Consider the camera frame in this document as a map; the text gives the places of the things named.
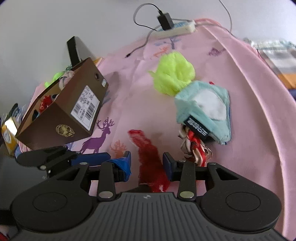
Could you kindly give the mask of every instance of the green plush toy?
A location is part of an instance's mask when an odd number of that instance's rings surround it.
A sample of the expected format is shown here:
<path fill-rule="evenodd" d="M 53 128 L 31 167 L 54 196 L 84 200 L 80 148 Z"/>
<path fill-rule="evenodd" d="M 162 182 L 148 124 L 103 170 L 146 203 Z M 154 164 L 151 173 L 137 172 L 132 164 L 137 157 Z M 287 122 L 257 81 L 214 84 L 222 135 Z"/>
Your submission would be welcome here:
<path fill-rule="evenodd" d="M 153 77 L 154 88 L 163 94 L 175 96 L 195 78 L 193 65 L 179 52 L 163 55 Z"/>

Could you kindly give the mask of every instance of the gold circular logo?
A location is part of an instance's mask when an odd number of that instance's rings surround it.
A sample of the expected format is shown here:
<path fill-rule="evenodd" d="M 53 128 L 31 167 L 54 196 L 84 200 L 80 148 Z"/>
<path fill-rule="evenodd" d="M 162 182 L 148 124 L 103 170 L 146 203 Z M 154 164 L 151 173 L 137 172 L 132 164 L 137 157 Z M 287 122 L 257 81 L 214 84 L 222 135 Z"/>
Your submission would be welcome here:
<path fill-rule="evenodd" d="M 56 132 L 63 137 L 70 137 L 75 134 L 73 129 L 68 125 L 58 125 L 56 127 Z"/>

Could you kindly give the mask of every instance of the black fabric tag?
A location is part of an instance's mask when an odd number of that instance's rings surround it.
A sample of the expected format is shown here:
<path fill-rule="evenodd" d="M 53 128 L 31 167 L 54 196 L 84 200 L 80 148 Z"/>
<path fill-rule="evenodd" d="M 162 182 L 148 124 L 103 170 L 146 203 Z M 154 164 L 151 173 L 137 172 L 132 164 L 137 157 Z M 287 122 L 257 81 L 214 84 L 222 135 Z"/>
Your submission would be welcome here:
<path fill-rule="evenodd" d="M 210 133 L 203 124 L 191 115 L 184 121 L 185 125 L 189 127 L 202 141 L 206 140 L 207 135 Z"/>

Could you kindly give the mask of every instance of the cable connector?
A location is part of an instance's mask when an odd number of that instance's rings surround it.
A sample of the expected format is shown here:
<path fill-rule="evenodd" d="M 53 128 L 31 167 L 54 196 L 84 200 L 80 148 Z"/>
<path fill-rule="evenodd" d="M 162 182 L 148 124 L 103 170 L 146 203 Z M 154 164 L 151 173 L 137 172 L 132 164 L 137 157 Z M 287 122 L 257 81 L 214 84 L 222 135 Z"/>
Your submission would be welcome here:
<path fill-rule="evenodd" d="M 169 30 L 169 29 L 172 29 L 174 27 L 174 23 L 170 17 L 170 14 L 168 12 L 166 13 L 163 13 L 162 11 L 158 11 L 159 12 L 159 16 L 157 17 L 158 18 L 158 21 L 162 27 L 162 29 L 165 31 L 165 30 Z"/>

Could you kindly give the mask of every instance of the metal screw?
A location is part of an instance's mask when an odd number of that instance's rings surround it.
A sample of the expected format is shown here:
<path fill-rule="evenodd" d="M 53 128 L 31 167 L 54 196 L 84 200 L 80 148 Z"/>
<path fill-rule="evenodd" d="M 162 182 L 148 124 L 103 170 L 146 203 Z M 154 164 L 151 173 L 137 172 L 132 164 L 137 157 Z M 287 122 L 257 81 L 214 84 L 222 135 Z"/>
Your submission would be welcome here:
<path fill-rule="evenodd" d="M 100 198 L 111 198 L 113 197 L 113 192 L 110 191 L 103 191 L 99 193 Z"/>
<path fill-rule="evenodd" d="M 182 198 L 192 198 L 194 197 L 194 193 L 190 191 L 183 191 L 180 193 L 180 197 Z"/>

